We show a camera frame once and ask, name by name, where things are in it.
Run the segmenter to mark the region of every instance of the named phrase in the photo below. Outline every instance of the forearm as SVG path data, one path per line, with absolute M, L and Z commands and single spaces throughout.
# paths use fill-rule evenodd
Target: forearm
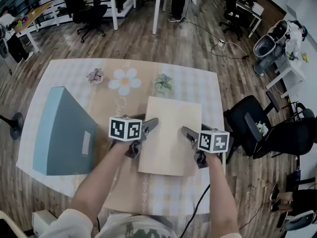
M 225 178 L 220 159 L 206 154 L 210 175 L 211 237 L 238 233 L 237 207 Z
M 110 192 L 115 172 L 129 149 L 129 143 L 117 143 L 76 190 L 70 208 L 84 213 L 94 222 Z

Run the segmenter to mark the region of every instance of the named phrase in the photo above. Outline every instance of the shoe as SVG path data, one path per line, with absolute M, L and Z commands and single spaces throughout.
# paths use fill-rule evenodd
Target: shoe
M 28 59 L 30 59 L 31 58 L 31 56 L 34 54 L 34 52 L 32 51 L 32 52 L 30 52 L 29 53 L 29 56 L 28 56 L 28 58 L 26 59 L 26 61 L 28 60 Z
M 271 213 L 272 212 L 277 212 L 279 210 L 278 206 L 280 205 L 280 203 L 281 203 L 281 200 L 278 200 L 276 203 L 271 205 L 271 208 L 270 208 Z
M 176 19 L 176 18 L 171 17 L 171 18 L 168 19 L 168 21 L 169 21 L 169 22 L 172 22 L 172 23 L 173 23 L 173 22 L 180 22 L 181 19 Z
M 276 183 L 272 189 L 272 193 L 269 196 L 269 200 L 273 201 L 277 199 L 277 195 L 279 194 L 278 184 Z

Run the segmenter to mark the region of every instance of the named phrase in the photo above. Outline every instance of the checkered tablecloth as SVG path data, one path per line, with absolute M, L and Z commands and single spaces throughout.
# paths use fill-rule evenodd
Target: checkered tablecloth
M 32 169 L 33 153 L 45 101 L 51 87 L 65 86 L 76 101 L 89 113 L 97 85 L 89 84 L 86 75 L 101 68 L 109 59 L 52 60 L 44 72 L 31 101 L 21 136 L 17 167 L 46 186 L 72 197 L 86 175 L 45 176 Z M 161 73 L 173 78 L 173 93 L 168 98 L 202 104 L 202 121 L 210 127 L 224 130 L 222 105 L 217 75 L 199 69 L 160 64 Z M 146 175 L 148 182 L 148 215 L 192 214 L 200 196 L 209 184 L 208 169 L 200 169 L 196 176 L 182 177 Z M 209 212 L 207 193 L 198 214 Z

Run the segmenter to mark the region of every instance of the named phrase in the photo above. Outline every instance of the wooden floor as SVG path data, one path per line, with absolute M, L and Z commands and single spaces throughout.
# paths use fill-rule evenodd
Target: wooden floor
M 198 9 L 189 7 L 186 20 L 195 22 L 225 41 L 232 41 L 249 53 L 257 41 L 245 36 L 240 42 L 231 33 L 223 34 L 218 23 L 222 20 L 224 4 L 220 0 L 199 1 Z M 216 38 L 204 29 L 191 23 L 169 23 L 167 12 L 160 12 L 158 32 L 152 34 L 154 3 L 147 2 L 139 10 L 132 10 L 128 18 L 113 31 L 112 23 L 105 25 L 106 36 L 91 32 L 85 43 L 80 43 L 76 34 L 76 24 L 52 27 L 33 33 L 40 52 L 27 62 L 12 69 L 10 77 L 7 70 L 0 71 L 1 114 L 7 117 L 19 111 L 24 116 L 33 97 L 34 91 L 52 59 L 69 58 L 119 58 L 156 61 L 183 65 L 216 72 L 219 79 L 223 110 L 248 95 L 255 97 L 264 106 L 268 104 L 265 86 L 269 83 L 266 77 L 254 74 L 250 60 L 216 57 L 211 54 L 211 47 L 217 43 Z M 241 50 L 228 44 L 225 52 L 218 48 L 219 55 L 229 54 L 242 57 Z M 281 106 L 286 101 L 279 98 L 279 93 L 272 89 Z M 269 119 L 273 125 L 288 117 L 287 109 L 278 114 L 271 111 Z M 19 141 L 13 142 L 9 136 L 8 125 L 0 122 L 0 209 L 6 212 L 23 230 L 32 228 L 31 213 L 48 209 L 59 216 L 67 208 L 70 198 L 57 193 L 19 170 L 15 163 Z M 253 160 L 243 154 L 235 153 L 227 167 L 226 177 L 235 197 L 239 210 L 239 226 L 253 217 L 259 207 L 268 202 L 272 186 L 279 182 L 285 187 L 286 175 L 295 170 L 293 156 L 282 155 L 271 159 L 270 155 Z M 178 235 L 181 234 L 189 217 L 170 217 Z M 245 238 L 277 238 L 279 230 L 275 228 L 279 215 L 269 213 L 269 204 L 264 205 L 252 222 L 241 230 Z M 210 237 L 209 215 L 196 216 L 186 237 Z

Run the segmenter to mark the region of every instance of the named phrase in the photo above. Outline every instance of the blue box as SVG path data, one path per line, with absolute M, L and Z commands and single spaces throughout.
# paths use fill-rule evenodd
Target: blue box
M 48 176 L 88 174 L 96 130 L 96 122 L 65 87 L 52 87 L 36 135 L 33 169 Z

